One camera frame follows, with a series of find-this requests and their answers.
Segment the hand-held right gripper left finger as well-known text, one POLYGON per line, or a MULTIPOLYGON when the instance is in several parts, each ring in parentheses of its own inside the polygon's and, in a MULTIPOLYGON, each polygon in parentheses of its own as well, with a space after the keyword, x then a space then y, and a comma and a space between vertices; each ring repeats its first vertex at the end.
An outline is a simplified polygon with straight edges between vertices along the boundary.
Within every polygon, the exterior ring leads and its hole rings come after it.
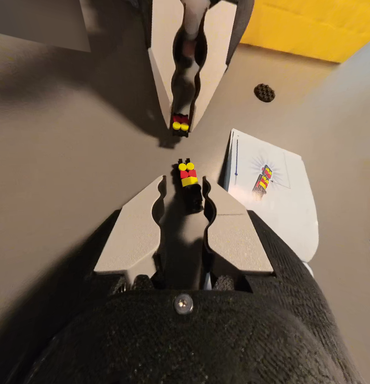
POLYGON ((161 175, 122 206, 94 267, 96 274, 121 274, 132 284, 139 275, 151 278, 156 273, 166 185, 161 175))

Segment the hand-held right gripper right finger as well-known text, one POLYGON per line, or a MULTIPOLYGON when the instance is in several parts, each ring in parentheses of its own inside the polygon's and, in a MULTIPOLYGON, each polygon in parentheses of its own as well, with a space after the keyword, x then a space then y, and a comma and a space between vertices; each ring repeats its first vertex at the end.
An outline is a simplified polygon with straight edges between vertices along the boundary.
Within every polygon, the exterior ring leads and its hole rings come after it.
POLYGON ((243 284, 245 276, 272 276, 274 269, 243 204, 207 176, 202 180, 203 273, 215 284, 221 276, 243 284))

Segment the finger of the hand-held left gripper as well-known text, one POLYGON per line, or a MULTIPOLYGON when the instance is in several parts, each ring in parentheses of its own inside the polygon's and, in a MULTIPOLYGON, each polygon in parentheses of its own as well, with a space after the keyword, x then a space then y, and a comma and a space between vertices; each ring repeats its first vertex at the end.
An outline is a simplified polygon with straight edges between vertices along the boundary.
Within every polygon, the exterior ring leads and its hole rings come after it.
POLYGON ((219 1, 205 13, 200 25, 195 51, 199 70, 196 75, 196 95, 192 103, 192 132, 204 115, 226 69, 236 5, 219 1))
POLYGON ((173 130, 172 79, 176 64, 173 46, 183 23, 184 6, 179 0, 153 0, 151 6, 150 65, 160 110, 169 130, 173 130))

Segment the yellow plastic tray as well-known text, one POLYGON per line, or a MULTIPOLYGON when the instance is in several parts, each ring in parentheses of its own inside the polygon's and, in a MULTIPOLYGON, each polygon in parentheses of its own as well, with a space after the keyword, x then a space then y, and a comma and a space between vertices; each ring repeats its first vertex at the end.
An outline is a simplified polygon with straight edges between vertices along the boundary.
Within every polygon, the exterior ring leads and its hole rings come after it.
POLYGON ((258 0, 240 43, 343 63, 370 42, 370 0, 258 0))

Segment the long red yellow lego assembly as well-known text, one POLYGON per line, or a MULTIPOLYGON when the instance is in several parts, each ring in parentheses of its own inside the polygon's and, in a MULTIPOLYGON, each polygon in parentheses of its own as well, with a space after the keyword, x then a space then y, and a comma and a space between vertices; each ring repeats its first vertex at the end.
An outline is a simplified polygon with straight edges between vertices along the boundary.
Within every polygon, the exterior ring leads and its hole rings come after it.
POLYGON ((175 197, 186 214, 197 214, 203 210, 202 185, 200 184, 194 163, 186 158, 172 164, 172 180, 175 197))

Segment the short red yellow lego segment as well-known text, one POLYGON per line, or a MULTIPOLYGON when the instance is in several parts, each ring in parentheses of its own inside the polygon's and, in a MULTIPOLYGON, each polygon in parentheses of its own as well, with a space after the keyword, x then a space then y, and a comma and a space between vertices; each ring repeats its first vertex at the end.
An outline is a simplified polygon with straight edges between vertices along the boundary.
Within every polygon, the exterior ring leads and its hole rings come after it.
POLYGON ((188 137, 190 132, 188 115, 174 113, 172 116, 171 130, 173 136, 188 137))

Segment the open lego instruction booklet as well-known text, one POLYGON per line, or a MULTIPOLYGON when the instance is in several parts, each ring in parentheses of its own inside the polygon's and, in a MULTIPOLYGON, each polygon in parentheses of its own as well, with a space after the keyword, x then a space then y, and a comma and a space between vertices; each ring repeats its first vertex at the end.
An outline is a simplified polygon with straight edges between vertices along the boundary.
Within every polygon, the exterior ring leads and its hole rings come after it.
POLYGON ((254 211, 302 260, 319 244, 317 211, 301 156, 232 129, 224 189, 254 211))

